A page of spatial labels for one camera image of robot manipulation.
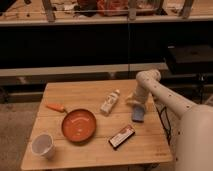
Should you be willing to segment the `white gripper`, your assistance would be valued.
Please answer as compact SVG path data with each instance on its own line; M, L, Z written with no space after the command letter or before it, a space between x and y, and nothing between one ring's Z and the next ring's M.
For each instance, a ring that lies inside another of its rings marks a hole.
M126 97L125 103L129 106L132 106L133 103L136 105L144 106L148 99L148 91L142 87L137 87L133 92L133 95L130 94Z

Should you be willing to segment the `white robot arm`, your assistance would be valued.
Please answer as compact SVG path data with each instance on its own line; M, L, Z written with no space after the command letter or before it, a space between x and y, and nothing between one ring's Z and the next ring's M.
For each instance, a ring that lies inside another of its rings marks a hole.
M157 97L180 119L175 171L213 171L213 107L185 98L160 84L160 79L156 69L138 72L126 103L143 106L149 94Z

